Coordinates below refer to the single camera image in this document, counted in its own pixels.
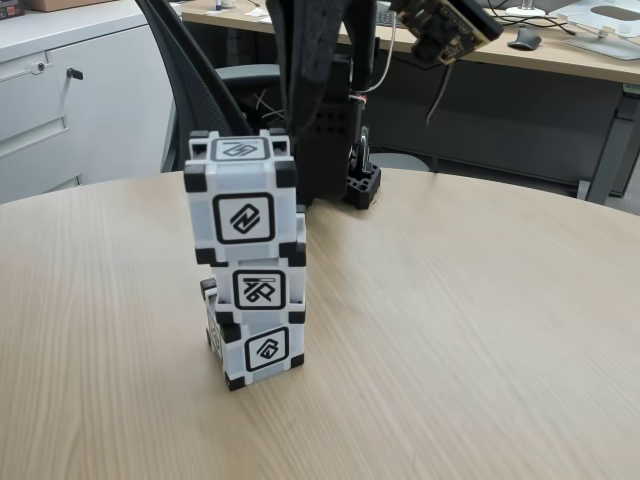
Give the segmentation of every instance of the mesh chair backrest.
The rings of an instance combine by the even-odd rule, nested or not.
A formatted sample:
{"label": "mesh chair backrest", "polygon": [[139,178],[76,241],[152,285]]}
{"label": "mesh chair backrest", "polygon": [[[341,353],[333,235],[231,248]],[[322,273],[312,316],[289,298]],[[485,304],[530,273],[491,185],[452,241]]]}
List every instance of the mesh chair backrest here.
{"label": "mesh chair backrest", "polygon": [[178,169],[184,168],[193,130],[251,135],[233,96],[166,0],[136,0],[147,18],[173,90],[180,131]]}

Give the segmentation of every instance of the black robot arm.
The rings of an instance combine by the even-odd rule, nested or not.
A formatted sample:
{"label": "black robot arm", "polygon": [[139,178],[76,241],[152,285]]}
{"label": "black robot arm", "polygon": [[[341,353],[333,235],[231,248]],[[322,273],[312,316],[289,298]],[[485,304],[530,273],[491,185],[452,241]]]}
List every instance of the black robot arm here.
{"label": "black robot arm", "polygon": [[[276,33],[282,101],[298,168],[300,201],[347,195],[367,208],[380,182],[360,123],[372,84],[375,0],[267,0]],[[500,36],[475,0],[393,0],[423,63],[451,63]],[[344,22],[350,54],[336,53]]]}

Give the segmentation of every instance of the cube stack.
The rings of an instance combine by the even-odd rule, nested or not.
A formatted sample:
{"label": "cube stack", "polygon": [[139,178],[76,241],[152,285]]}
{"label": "cube stack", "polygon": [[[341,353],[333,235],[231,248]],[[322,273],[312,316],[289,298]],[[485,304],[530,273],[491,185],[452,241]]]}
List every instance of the cube stack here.
{"label": "cube stack", "polygon": [[209,346],[229,390],[304,363],[306,230],[289,137],[193,132],[184,170]]}

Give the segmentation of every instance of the black desk leg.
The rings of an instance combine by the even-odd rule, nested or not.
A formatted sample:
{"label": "black desk leg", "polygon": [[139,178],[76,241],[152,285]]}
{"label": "black desk leg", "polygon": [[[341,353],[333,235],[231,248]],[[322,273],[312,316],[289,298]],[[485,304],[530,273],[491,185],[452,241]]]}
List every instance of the black desk leg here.
{"label": "black desk leg", "polygon": [[585,200],[604,205],[635,135],[640,135],[640,97],[625,89],[611,120]]}

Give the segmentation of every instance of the light wood table surface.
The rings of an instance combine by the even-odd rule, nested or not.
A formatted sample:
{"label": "light wood table surface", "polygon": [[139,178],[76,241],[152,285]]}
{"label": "light wood table surface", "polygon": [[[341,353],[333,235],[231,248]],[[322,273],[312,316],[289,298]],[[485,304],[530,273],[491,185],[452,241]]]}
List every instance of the light wood table surface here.
{"label": "light wood table surface", "polygon": [[230,393],[179,174],[1,205],[0,478],[640,478],[640,218],[385,170],[307,224],[307,361]]}
{"label": "light wood table surface", "polygon": [[[194,0],[185,3],[182,5],[182,18],[185,22],[273,33],[272,25],[258,23],[259,18],[245,15],[255,8],[255,5],[247,0],[237,0],[234,10],[208,16],[208,11],[215,10],[215,3],[215,0]],[[542,37],[542,44],[533,52],[514,50],[507,46],[508,42],[515,40],[518,33],[517,26],[510,26],[505,28],[498,40],[466,56],[465,60],[640,84],[640,60],[625,62],[570,47],[563,44],[562,40],[572,37],[557,28],[537,29],[536,32]],[[380,37],[382,48],[388,49],[391,28],[378,27],[377,35]],[[349,43],[344,26],[340,31],[339,42]],[[394,51],[410,52],[414,42],[415,37],[408,30],[398,29]]]}

